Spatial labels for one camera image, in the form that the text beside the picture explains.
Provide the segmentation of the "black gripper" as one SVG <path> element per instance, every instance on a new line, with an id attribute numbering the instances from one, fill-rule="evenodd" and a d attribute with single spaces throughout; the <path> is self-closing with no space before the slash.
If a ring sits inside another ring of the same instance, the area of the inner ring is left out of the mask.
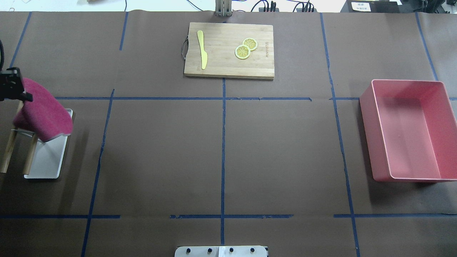
<path id="1" fill-rule="evenodd" d="M 25 91 L 19 68 L 8 68 L 0 72 L 0 100 L 5 99 L 33 101 L 32 94 Z"/>

